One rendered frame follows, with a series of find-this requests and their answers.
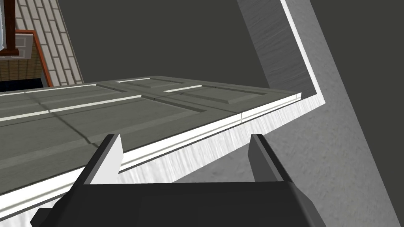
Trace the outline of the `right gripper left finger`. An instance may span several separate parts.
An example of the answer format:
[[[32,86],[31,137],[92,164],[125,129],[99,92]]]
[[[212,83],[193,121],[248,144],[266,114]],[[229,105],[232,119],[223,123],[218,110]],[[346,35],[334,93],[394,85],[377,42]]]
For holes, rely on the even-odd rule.
[[[75,181],[75,185],[115,184],[122,160],[120,135],[108,134]]]

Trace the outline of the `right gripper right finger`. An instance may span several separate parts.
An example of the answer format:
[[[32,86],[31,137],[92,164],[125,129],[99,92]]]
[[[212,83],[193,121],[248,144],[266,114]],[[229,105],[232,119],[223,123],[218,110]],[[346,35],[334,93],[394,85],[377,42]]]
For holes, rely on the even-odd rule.
[[[293,182],[263,134],[252,134],[248,159],[256,182]]]

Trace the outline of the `grey panelled door leaf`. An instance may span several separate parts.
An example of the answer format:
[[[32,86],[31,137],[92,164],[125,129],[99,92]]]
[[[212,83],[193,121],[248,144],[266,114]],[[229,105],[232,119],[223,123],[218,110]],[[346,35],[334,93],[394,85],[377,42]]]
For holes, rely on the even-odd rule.
[[[0,221],[66,193],[108,134],[126,171],[301,95],[164,76],[0,93]]]

